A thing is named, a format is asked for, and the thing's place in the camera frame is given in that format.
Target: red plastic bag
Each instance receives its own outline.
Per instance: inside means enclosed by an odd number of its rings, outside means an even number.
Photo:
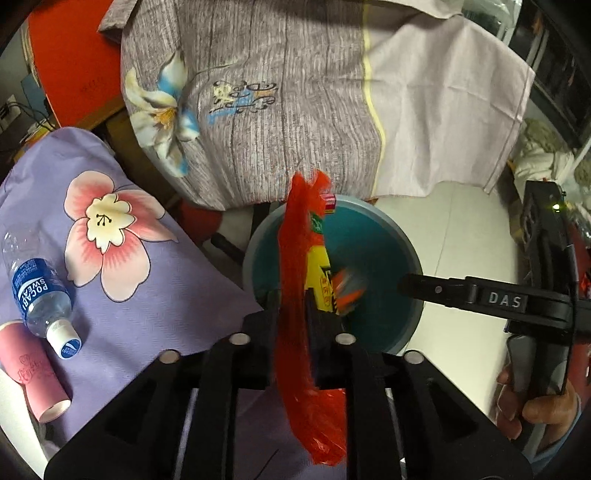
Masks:
[[[285,218],[279,230],[281,311],[275,349],[277,385],[291,429],[314,463],[336,465],[346,454],[343,390],[318,390],[310,373],[304,320],[304,285],[310,246],[323,242],[311,230],[310,215],[324,217],[320,193],[330,186],[318,172],[313,184],[297,173],[292,179]]]

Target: teal bowl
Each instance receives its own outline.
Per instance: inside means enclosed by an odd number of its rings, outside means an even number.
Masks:
[[[423,302],[398,293],[400,278],[422,274],[411,242],[384,212],[369,203],[337,195],[335,212],[324,219],[324,243],[333,273],[356,272],[367,290],[343,318],[345,329],[369,351],[399,353],[412,337]],[[242,267],[243,287],[256,298],[280,287],[277,233],[285,205],[256,229]]]

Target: bowl rim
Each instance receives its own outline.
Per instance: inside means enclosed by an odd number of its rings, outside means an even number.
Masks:
[[[355,197],[350,197],[348,195],[337,194],[335,196],[336,208],[339,207],[339,204],[346,204],[346,206],[351,210],[363,214],[369,214],[370,218],[376,220],[383,227],[386,227],[387,229],[394,231],[396,235],[393,236],[397,236],[397,240],[402,243],[404,248],[406,248],[406,251],[410,258],[413,273],[419,275],[423,274],[423,268],[421,267],[421,262],[418,259],[417,251],[414,249],[412,243],[406,236],[406,233],[402,231],[402,229],[398,226],[396,222],[394,222],[394,220],[392,220],[382,210],[378,209],[377,207],[368,202],[364,202],[363,200],[359,200]],[[285,203],[273,210],[267,216],[267,218],[265,218],[261,222],[261,224],[257,227],[255,233],[251,237],[250,241],[248,242],[248,246],[246,247],[244,262],[242,264],[242,288],[245,292],[250,293],[253,297],[254,286],[252,284],[252,272],[254,267],[256,250],[260,245],[262,238],[267,232],[267,230],[284,214]],[[404,347],[408,344],[411,337],[413,336],[415,330],[417,329],[418,322],[421,319],[421,315],[423,313],[423,306],[424,302],[422,300],[411,299],[411,311],[409,315],[410,318],[407,322],[406,328],[404,329],[404,333],[397,342],[390,345],[384,351],[398,354],[404,349]]]

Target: pink flower print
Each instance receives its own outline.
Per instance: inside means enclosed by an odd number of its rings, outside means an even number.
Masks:
[[[150,273],[141,240],[178,240],[158,221],[165,211],[154,197],[143,190],[114,190],[113,180],[98,171],[85,171],[72,180],[64,210],[74,225],[64,256],[68,279],[76,287],[100,272],[107,296],[125,301]]]

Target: power strip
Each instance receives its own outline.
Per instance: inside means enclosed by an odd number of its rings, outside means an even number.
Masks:
[[[8,97],[5,104],[0,106],[0,131],[4,131],[21,114],[18,105],[14,105],[17,99],[14,95]]]

